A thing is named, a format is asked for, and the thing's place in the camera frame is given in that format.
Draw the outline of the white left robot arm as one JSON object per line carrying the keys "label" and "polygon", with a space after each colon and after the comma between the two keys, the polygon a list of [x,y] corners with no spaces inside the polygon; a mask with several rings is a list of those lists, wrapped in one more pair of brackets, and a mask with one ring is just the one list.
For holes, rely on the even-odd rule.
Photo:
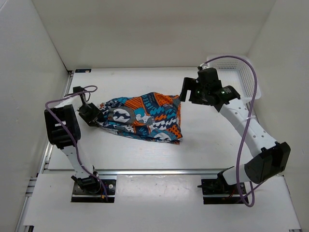
{"label": "white left robot arm", "polygon": [[78,148],[82,134],[76,113],[79,113],[89,126],[96,124],[100,111],[89,102],[86,94],[91,94],[97,89],[95,85],[74,87],[73,92],[62,99],[46,102],[44,110],[49,142],[68,158],[74,169],[74,175],[71,177],[73,181],[80,189],[91,194],[103,193],[104,186],[95,167]]}

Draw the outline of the colourful patterned shorts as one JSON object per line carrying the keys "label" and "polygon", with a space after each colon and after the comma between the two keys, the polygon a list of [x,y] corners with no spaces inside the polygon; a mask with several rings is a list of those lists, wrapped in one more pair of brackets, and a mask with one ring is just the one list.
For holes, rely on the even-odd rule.
{"label": "colourful patterned shorts", "polygon": [[179,95],[150,92],[119,97],[99,105],[96,123],[110,133],[127,138],[178,145],[181,131]]}

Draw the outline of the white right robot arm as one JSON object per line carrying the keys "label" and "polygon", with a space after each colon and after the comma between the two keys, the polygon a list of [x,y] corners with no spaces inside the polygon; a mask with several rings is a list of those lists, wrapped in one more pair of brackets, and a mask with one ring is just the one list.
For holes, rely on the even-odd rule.
{"label": "white right robot arm", "polygon": [[291,152],[290,146],[286,142],[279,143],[262,128],[240,94],[232,86],[222,85],[215,68],[199,69],[197,74],[196,79],[184,78],[180,100],[185,101],[190,92],[191,103],[213,106],[239,133],[241,144],[247,145],[252,156],[249,162],[241,164],[237,160],[234,167],[218,173],[218,190],[228,193],[237,183],[260,184],[282,173]]}

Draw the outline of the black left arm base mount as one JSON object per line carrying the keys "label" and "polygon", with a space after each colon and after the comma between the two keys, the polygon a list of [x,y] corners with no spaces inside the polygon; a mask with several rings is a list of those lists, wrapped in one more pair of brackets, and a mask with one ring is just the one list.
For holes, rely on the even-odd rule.
{"label": "black left arm base mount", "polygon": [[72,203],[114,203],[116,192],[116,179],[101,179],[106,191],[97,180],[95,183],[83,187],[77,183],[77,178],[72,176],[74,185],[72,189]]}

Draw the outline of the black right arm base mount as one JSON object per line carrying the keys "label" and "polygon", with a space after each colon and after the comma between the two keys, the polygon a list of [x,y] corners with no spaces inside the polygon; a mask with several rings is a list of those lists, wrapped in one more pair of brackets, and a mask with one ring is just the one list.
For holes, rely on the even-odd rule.
{"label": "black right arm base mount", "polygon": [[222,187],[217,179],[201,179],[198,188],[202,189],[203,204],[243,204],[236,185]]}

